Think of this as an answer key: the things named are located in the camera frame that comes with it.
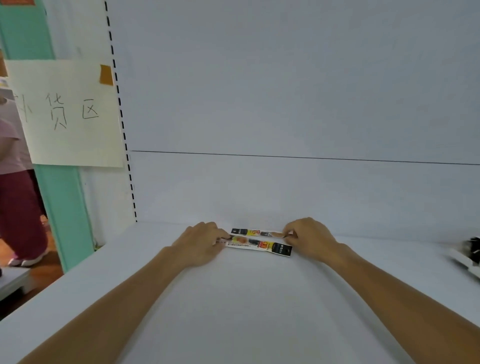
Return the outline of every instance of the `teal wall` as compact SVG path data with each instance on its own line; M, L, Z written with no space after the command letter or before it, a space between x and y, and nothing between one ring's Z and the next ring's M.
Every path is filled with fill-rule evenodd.
M55 59L40 0L36 6L0 5L0 39L6 59ZM67 272L94 252L78 167L37 164L35 173L63 271Z

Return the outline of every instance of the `pink shirt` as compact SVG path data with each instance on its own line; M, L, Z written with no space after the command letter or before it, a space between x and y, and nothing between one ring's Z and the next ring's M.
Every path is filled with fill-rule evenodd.
M0 160L0 174L15 173L25 170L25 167L20 161L20 138L18 133L12 124L6 120L0 119L0 138L2 137L13 138L16 141L13 143L13 146L8 152L7 156L3 160Z

